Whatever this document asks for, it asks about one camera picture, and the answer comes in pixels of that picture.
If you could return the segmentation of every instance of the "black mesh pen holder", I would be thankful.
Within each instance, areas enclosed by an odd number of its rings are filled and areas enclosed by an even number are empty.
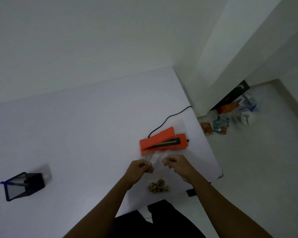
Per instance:
[[[6,200],[11,201],[24,196],[30,196],[45,187],[41,173],[26,173],[8,179],[4,184]]]

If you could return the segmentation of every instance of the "person's leg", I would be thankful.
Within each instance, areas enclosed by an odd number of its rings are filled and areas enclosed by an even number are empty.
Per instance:
[[[152,223],[147,222],[139,211],[135,210],[116,217],[107,238],[152,237],[152,226]]]
[[[166,200],[148,205],[154,226],[168,236],[203,237],[203,233]]]

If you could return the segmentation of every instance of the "white desk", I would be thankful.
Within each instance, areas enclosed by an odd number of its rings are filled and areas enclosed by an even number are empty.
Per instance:
[[[62,237],[114,186],[139,140],[189,106],[172,68],[0,104],[0,181],[49,166],[52,181],[29,197],[5,201],[0,185],[0,237]],[[209,181],[221,175],[193,110],[171,117],[190,140],[184,154]],[[192,188],[159,161],[127,193],[118,215]],[[150,194],[148,180],[163,176],[168,194]]]

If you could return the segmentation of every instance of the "fist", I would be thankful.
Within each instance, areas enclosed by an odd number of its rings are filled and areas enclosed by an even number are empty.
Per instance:
[[[191,184],[190,179],[198,173],[183,155],[169,155],[164,157],[162,162],[164,166],[174,168],[174,171],[189,184]]]
[[[151,162],[147,162],[146,160],[134,160],[129,165],[123,179],[128,183],[130,189],[141,179],[144,173],[152,173],[153,171],[154,168]]]

